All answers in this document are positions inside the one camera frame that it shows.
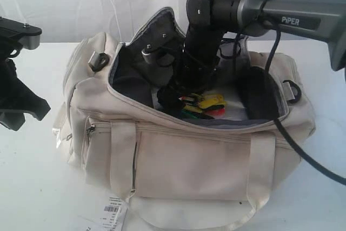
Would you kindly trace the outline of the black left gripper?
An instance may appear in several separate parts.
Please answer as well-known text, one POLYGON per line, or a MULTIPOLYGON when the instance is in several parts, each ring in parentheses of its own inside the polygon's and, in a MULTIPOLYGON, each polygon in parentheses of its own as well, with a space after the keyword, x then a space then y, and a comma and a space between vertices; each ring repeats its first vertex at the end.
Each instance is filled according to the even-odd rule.
POLYGON ((1 60, 1 125, 18 131, 25 122, 24 113, 41 121, 50 111, 48 102, 37 96, 17 78, 11 59, 1 60))

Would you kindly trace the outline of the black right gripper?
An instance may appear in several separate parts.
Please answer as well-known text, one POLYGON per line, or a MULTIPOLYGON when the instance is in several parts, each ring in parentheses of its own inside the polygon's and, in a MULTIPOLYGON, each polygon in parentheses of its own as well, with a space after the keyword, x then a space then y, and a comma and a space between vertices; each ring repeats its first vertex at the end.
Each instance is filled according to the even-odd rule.
POLYGON ((163 111, 182 119, 184 103, 180 93, 195 93, 204 90, 218 64, 218 30, 188 30, 184 46, 174 65, 168 85, 157 92, 157 99, 163 111))

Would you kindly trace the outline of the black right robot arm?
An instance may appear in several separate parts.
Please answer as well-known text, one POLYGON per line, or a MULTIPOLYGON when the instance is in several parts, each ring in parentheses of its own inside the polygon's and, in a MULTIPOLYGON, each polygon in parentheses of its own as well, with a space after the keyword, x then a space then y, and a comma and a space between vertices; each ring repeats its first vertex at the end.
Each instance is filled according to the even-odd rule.
POLYGON ((181 97, 205 90, 223 36, 259 37, 269 30, 324 42, 334 71, 345 68, 345 0, 187 0, 189 26, 169 83, 157 93, 169 113, 181 97))

